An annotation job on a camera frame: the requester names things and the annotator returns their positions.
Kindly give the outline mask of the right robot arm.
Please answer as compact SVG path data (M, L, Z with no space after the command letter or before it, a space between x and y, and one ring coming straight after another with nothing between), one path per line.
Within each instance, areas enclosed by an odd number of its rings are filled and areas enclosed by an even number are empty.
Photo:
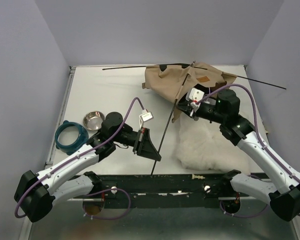
M223 176L220 191L231 196L235 192L254 197L270 206L282 220L289 222L300 214L300 172L287 164L259 134L257 123L240 115L240 99L232 89L214 91L214 104L206 100L210 95L192 88L176 107L190 118L218 123L221 134L246 153L268 176L270 183L254 179L238 170Z

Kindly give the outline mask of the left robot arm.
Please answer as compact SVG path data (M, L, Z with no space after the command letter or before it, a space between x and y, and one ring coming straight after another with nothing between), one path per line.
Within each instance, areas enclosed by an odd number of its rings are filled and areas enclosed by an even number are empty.
M150 130L143 126L153 118L150 111L143 110L139 116L139 130L134 131L120 113L109 113L100 129L66 159L37 173L29 170L21 176L14 194L16 208L22 209L24 216L35 223L56 203L84 195L97 197L101 191L98 177L94 173L79 177L76 174L111 155L116 143L132 147L132 152L139 157L161 161L151 141Z

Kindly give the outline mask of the beige pet tent fabric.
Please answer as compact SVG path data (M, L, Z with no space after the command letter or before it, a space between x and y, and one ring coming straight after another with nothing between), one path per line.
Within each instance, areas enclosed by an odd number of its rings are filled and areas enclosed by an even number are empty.
M203 62L148 65L145 67L145 82L142 83L142 88L151 89L173 103L187 73L189 73L189 77L181 90L177 102L196 85L216 90L232 84L237 78L232 73L221 71Z

